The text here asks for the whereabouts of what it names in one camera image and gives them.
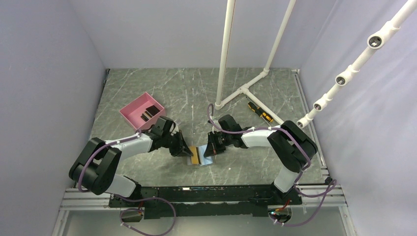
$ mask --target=marble table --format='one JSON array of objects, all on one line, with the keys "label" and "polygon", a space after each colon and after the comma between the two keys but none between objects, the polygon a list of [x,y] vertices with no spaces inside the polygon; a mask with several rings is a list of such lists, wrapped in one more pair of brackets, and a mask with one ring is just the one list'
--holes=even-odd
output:
[{"label": "marble table", "polygon": [[[223,98],[250,81],[262,68],[228,68]],[[167,111],[181,120],[180,129],[188,145],[207,144],[206,109],[216,98],[219,68],[111,69],[95,115],[91,137],[117,139],[133,134],[133,128],[119,110],[147,91]],[[304,116],[302,100],[290,69],[274,68],[250,88],[283,120],[297,121]],[[242,126],[265,126],[247,106],[242,94],[228,103],[215,118],[231,114]],[[272,148],[240,149],[233,146],[216,156],[208,167],[187,166],[183,157],[172,157],[165,148],[138,154],[119,163],[117,174],[128,176],[142,186],[269,184],[283,166]],[[300,183],[323,183],[317,155]]]}]

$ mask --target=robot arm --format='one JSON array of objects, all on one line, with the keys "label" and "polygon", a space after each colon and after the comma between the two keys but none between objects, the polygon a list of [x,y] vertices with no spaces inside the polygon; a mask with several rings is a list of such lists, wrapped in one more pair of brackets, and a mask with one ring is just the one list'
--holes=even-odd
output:
[{"label": "robot arm", "polygon": [[[231,115],[220,118],[218,124],[226,131],[238,132],[251,129],[251,127],[242,129]],[[310,160],[318,151],[316,144],[294,122],[288,120],[277,127],[290,133]],[[226,146],[231,144],[237,148],[271,147],[274,149],[284,165],[273,183],[273,186],[279,190],[278,193],[281,198],[292,189],[303,166],[307,163],[305,157],[290,141],[289,137],[279,130],[256,130],[244,134],[209,132],[204,157],[222,153],[226,150]]]},{"label": "robot arm", "polygon": [[[91,162],[84,174],[82,185],[96,195],[104,192],[114,193],[131,199],[140,199],[139,183],[124,176],[116,175],[120,161],[139,153],[151,152],[159,148],[169,148],[172,156],[192,156],[182,136],[181,130],[172,119],[160,117],[156,124],[141,135],[124,138],[125,142],[116,142],[100,151],[94,158],[99,164]],[[69,177],[78,182],[81,171],[88,159],[99,148],[114,141],[92,138],[71,167]]]}]

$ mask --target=pink tray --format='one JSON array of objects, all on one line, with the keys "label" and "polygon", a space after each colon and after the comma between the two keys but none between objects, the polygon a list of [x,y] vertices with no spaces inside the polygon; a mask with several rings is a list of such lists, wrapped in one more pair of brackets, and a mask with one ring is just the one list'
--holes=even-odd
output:
[{"label": "pink tray", "polygon": [[[146,108],[152,105],[155,105],[159,109],[159,113],[154,115],[148,121],[144,121],[141,118],[141,115],[146,111]],[[127,104],[119,112],[135,130],[149,129],[151,125],[156,123],[158,117],[166,115],[165,108],[147,92],[140,95],[138,98],[133,100],[133,102]]]}]

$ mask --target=yellow and black screwdriver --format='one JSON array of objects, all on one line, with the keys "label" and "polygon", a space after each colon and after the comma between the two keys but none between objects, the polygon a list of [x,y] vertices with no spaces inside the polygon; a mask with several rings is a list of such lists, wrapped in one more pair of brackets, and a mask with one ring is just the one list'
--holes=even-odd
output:
[{"label": "yellow and black screwdriver", "polygon": [[255,112],[257,115],[259,115],[268,124],[273,122],[273,118],[268,113],[266,113],[262,108],[256,106],[253,102],[249,101],[248,106],[253,112]]}]

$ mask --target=gray fabric wall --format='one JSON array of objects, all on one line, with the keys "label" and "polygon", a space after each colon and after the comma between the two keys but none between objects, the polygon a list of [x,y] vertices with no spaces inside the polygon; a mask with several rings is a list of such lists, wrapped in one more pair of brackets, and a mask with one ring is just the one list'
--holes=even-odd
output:
[{"label": "gray fabric wall", "polygon": [[52,233],[103,78],[67,0],[0,2],[0,235]]},{"label": "gray fabric wall", "polygon": [[[226,0],[71,0],[107,68],[218,67]],[[228,67],[263,67],[289,0],[239,0]],[[272,67],[300,68],[336,0],[298,0]]]},{"label": "gray fabric wall", "polygon": [[[311,105],[405,0],[338,1],[301,67]],[[314,119],[359,235],[416,235],[417,12]]]}]

